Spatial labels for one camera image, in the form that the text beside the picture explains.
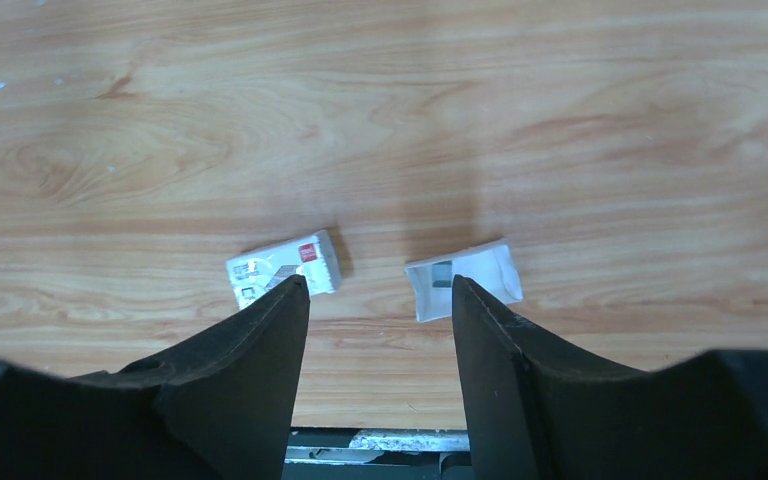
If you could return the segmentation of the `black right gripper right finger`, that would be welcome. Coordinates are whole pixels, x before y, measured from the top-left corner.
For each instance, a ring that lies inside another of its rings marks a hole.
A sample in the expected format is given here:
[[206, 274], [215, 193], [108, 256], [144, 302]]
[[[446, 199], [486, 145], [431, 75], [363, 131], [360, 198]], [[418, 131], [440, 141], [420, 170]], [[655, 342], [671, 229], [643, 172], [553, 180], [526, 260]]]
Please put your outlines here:
[[657, 371], [591, 353], [453, 281], [456, 356], [479, 479], [768, 479], [768, 350]]

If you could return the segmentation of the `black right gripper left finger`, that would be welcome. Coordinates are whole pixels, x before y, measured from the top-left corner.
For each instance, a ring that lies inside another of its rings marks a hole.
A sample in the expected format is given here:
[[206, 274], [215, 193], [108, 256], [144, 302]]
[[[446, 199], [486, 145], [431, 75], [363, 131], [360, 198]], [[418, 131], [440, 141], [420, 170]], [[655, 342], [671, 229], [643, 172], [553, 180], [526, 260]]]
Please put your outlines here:
[[293, 275], [115, 373], [0, 360], [0, 479], [279, 478], [309, 309]]

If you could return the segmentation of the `small clear staple box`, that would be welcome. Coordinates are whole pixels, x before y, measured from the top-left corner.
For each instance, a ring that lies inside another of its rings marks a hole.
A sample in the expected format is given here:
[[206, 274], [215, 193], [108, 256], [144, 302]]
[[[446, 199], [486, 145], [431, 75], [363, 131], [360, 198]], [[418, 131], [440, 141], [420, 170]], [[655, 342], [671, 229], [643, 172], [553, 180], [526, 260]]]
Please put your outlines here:
[[415, 315], [419, 323], [452, 315], [456, 276], [472, 279], [504, 304], [518, 303], [525, 298], [506, 239], [409, 263], [404, 270], [415, 295]]

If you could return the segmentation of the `white staple box red label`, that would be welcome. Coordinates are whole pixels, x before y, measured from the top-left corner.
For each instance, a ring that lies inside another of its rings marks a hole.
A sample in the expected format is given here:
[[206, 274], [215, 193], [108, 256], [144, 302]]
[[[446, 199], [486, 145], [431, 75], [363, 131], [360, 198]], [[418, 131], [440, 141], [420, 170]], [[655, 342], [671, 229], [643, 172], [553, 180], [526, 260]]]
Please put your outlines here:
[[306, 279], [311, 296], [333, 294], [342, 281], [326, 230], [245, 252], [227, 260], [226, 271], [240, 310], [295, 274]]

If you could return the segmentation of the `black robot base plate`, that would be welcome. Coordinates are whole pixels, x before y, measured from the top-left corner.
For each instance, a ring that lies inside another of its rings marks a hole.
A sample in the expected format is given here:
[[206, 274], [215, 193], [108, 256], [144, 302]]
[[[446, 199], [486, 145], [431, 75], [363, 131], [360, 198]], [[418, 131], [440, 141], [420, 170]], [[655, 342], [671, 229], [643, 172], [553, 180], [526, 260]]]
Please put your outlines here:
[[282, 479], [476, 479], [466, 452], [288, 452]]

